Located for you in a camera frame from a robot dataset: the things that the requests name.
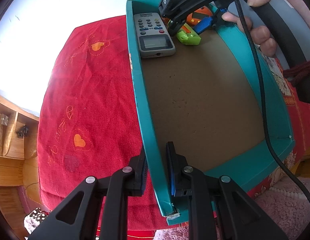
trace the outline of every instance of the wooden furniture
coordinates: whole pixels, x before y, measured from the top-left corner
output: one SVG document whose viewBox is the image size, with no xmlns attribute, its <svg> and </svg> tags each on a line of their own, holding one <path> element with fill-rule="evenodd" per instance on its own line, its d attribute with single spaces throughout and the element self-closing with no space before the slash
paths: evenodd
<svg viewBox="0 0 310 240">
<path fill-rule="evenodd" d="M 7 125 L 1 116 L 8 116 Z M 37 130 L 39 118 L 0 96 L 0 211 L 20 239 L 28 235 L 24 227 L 24 212 L 18 187 L 41 204 L 37 166 Z M 19 138 L 17 131 L 28 127 L 27 136 Z"/>
</svg>

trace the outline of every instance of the polka dot fabric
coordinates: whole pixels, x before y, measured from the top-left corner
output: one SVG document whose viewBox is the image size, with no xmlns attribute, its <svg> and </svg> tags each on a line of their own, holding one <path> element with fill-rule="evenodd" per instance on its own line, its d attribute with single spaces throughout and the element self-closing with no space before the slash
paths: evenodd
<svg viewBox="0 0 310 240">
<path fill-rule="evenodd" d="M 40 208 L 36 208 L 35 210 L 33 210 L 24 219 L 24 226 L 27 229 L 27 231 L 31 234 L 35 230 L 35 228 L 45 220 L 47 215 L 48 213 L 41 210 Z"/>
</svg>

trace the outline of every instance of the human hand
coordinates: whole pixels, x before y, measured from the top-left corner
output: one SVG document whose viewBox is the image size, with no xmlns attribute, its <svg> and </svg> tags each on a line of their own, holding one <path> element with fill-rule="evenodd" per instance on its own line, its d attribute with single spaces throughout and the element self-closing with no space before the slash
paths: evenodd
<svg viewBox="0 0 310 240">
<path fill-rule="evenodd" d="M 268 3 L 270 0 L 247 0 L 247 4 L 249 6 L 258 7 L 265 3 Z M 310 28 L 310 10 L 303 2 L 303 0 L 287 0 L 295 9 L 296 11 L 302 16 L 308 27 Z M 238 17 L 231 14 L 230 12 L 226 12 L 222 15 L 222 19 L 228 22 L 237 23 L 239 29 L 244 32 L 242 24 Z M 247 26 L 249 30 L 251 30 L 251 36 L 255 44 L 260 45 L 261 51 L 268 57 L 273 57 L 277 43 L 276 41 L 271 38 L 271 33 L 266 26 L 259 26 L 257 28 L 252 29 L 252 21 L 245 17 Z"/>
</svg>

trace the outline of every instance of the teal box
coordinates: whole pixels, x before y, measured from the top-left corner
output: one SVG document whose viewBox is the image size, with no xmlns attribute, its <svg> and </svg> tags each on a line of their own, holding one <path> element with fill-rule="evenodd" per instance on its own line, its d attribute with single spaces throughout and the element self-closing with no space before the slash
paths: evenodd
<svg viewBox="0 0 310 240">
<path fill-rule="evenodd" d="M 170 187 L 165 174 L 166 167 L 163 166 L 146 94 L 133 18 L 133 15 L 137 13 L 159 13 L 159 1 L 127 0 L 127 38 L 138 120 L 155 196 L 162 216 L 167 218 L 169 225 L 174 225 L 188 220 L 187 204 L 185 201 L 173 197 L 170 193 Z M 261 107 L 257 72 L 245 35 L 236 26 L 228 28 L 222 26 L 217 30 L 217 33 L 241 66 Z M 259 55 L 259 59 L 264 78 L 266 112 L 271 144 L 279 158 L 283 161 L 295 145 L 291 122 L 284 99 L 269 67 L 261 55 Z M 206 171 L 205 174 L 216 178 L 227 174 L 243 190 L 249 191 L 271 174 L 276 167 L 277 164 L 271 157 L 264 140 L 241 155 Z"/>
</svg>

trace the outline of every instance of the orange object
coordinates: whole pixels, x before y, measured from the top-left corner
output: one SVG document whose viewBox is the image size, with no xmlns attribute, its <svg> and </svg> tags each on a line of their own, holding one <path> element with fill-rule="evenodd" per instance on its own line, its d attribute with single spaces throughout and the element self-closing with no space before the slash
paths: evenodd
<svg viewBox="0 0 310 240">
<path fill-rule="evenodd" d="M 187 29 L 184 25 L 182 26 L 182 29 L 183 29 L 184 31 L 186 31 L 186 33 L 191 33 L 191 31 L 190 31 L 189 29 Z"/>
<path fill-rule="evenodd" d="M 213 16 L 213 13 L 206 6 L 203 6 L 200 9 L 198 9 L 195 12 L 191 13 L 190 15 L 188 15 L 186 23 L 189 26 L 195 26 L 204 17 L 209 17 L 209 16 Z"/>
</svg>

